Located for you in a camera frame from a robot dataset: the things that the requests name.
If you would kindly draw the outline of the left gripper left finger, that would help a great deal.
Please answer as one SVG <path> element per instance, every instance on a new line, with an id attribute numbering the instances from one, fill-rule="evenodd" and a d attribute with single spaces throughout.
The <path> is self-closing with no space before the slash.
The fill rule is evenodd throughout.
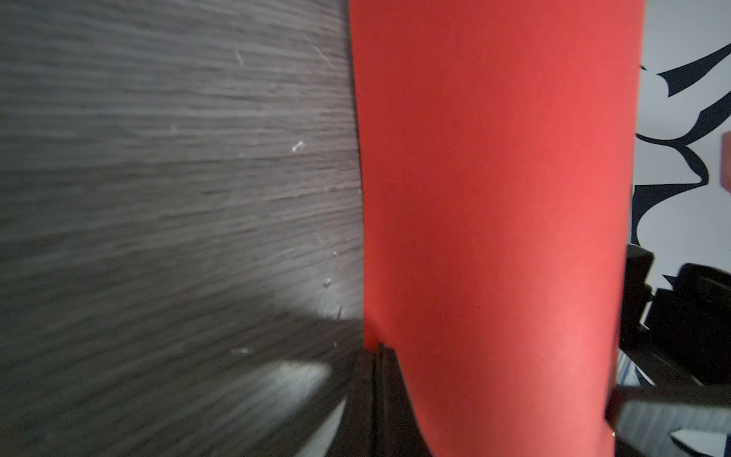
<path id="1" fill-rule="evenodd" d="M 329 456 L 430 456 L 396 352 L 363 350 Z"/>

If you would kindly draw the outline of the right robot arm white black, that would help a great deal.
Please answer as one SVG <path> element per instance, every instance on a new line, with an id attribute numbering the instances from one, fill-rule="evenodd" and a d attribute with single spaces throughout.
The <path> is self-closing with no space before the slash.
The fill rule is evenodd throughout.
<path id="1" fill-rule="evenodd" d="M 730 383 L 730 273 L 684 264 L 668 289 L 647 278 L 654 254 L 626 249 L 619 382 L 634 371 L 642 386 Z"/>

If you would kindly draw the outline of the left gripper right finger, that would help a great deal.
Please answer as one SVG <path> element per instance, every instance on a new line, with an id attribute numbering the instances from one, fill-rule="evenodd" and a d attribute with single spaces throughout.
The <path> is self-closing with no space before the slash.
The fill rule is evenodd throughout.
<path id="1" fill-rule="evenodd" d="M 729 386 L 618 387 L 605 419 L 617 456 L 728 456 Z"/>

